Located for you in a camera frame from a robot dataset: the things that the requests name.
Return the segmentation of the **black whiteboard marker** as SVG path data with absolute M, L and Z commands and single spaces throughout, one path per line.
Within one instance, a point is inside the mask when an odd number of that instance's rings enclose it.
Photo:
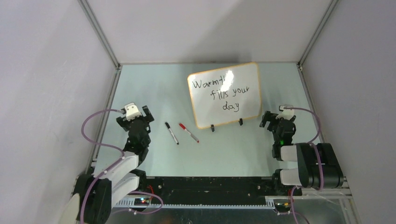
M 172 131 L 172 129 L 171 129 L 169 123 L 168 123 L 168 122 L 165 122 L 165 125 L 166 125 L 166 127 L 167 127 L 169 133 L 171 134 L 173 140 L 175 141 L 175 143 L 176 143 L 177 145 L 179 145 L 179 141 L 178 141 L 178 139 L 176 138 L 175 134 L 173 133 L 173 131 Z

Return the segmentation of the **red capped marker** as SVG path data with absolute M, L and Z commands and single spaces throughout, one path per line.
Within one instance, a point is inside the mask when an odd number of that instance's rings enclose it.
M 197 143 L 200 142 L 199 139 L 198 139 L 194 134 L 192 134 L 182 123 L 179 123 L 179 126 L 180 126 L 184 131 L 186 131 Z

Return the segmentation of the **yellow framed whiteboard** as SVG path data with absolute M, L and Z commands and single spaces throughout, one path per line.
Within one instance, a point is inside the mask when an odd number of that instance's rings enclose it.
M 192 73 L 187 83 L 199 129 L 256 118 L 262 112 L 257 63 Z

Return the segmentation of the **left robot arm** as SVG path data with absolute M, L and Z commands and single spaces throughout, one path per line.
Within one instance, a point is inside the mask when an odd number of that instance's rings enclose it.
M 154 121 L 145 105 L 139 110 L 129 103 L 117 111 L 122 116 L 117 123 L 128 133 L 123 149 L 113 146 L 120 157 L 98 174 L 82 174 L 77 177 L 73 194 L 80 197 L 77 221 L 82 224 L 103 224 L 111 209 L 130 192 L 143 194 L 148 188 L 145 172 L 138 167 L 149 152 L 150 122 Z

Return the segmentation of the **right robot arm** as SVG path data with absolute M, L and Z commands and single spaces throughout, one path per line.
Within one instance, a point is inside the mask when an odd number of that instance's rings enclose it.
M 289 161 L 296 168 L 277 169 L 272 175 L 272 190 L 284 195 L 291 187 L 335 189 L 344 183 L 344 175 L 330 143 L 293 143 L 297 131 L 293 110 L 280 114 L 266 111 L 260 127 L 273 135 L 272 157 L 277 161 Z

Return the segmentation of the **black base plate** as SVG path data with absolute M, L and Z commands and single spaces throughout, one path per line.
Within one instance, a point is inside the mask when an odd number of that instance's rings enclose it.
M 268 205 L 271 196 L 289 197 L 291 189 L 272 177 L 147 177 L 138 187 L 169 206 Z

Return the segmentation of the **aluminium frame rail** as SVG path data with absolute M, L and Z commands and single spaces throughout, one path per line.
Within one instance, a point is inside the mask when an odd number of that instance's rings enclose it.
M 88 0 L 78 0 L 78 3 L 80 4 L 88 22 L 90 23 L 96 37 L 98 38 L 103 50 L 107 54 L 112 65 L 114 66 L 115 69 L 119 69 L 120 62 L 117 59 L 116 54 L 115 54 L 107 36 L 106 36 L 103 28 L 101 27 L 101 24 L 98 21 L 97 16 L 95 15 L 95 12 L 92 9 L 89 1 Z

